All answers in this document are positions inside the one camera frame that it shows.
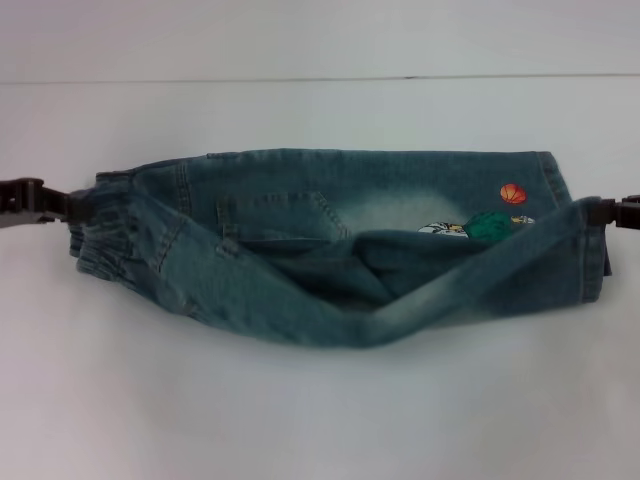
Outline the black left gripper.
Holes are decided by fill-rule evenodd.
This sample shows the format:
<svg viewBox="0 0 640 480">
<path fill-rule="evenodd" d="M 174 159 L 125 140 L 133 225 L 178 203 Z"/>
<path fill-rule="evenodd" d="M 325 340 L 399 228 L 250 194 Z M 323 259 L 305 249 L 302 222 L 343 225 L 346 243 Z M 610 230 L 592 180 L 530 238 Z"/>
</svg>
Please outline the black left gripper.
<svg viewBox="0 0 640 480">
<path fill-rule="evenodd" d="M 64 193 L 44 187 L 44 181 L 35 178 L 0 181 L 0 227 L 84 223 L 92 214 L 92 203 L 84 190 Z"/>
</svg>

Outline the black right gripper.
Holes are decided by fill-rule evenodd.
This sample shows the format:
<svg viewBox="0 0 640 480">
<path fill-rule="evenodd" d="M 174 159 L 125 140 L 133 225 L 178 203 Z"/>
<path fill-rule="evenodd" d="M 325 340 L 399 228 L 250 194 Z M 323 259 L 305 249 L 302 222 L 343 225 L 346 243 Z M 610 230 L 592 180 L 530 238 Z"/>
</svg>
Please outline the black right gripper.
<svg viewBox="0 0 640 480">
<path fill-rule="evenodd" d="M 640 195 L 628 196 L 619 202 L 599 199 L 589 206 L 587 220 L 591 226 L 615 223 L 617 228 L 640 230 Z"/>
</svg>

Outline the blue denim shorts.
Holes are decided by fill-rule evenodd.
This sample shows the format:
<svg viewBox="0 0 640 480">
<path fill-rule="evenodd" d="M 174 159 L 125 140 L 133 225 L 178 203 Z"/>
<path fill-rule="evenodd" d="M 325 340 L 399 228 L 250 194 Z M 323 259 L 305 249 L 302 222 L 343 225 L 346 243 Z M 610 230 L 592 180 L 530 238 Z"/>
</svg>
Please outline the blue denim shorts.
<svg viewBox="0 0 640 480">
<path fill-rule="evenodd" d="M 595 198 L 547 152 L 272 149 L 101 173 L 71 196 L 78 269 L 262 340 L 370 348 L 589 303 Z"/>
</svg>

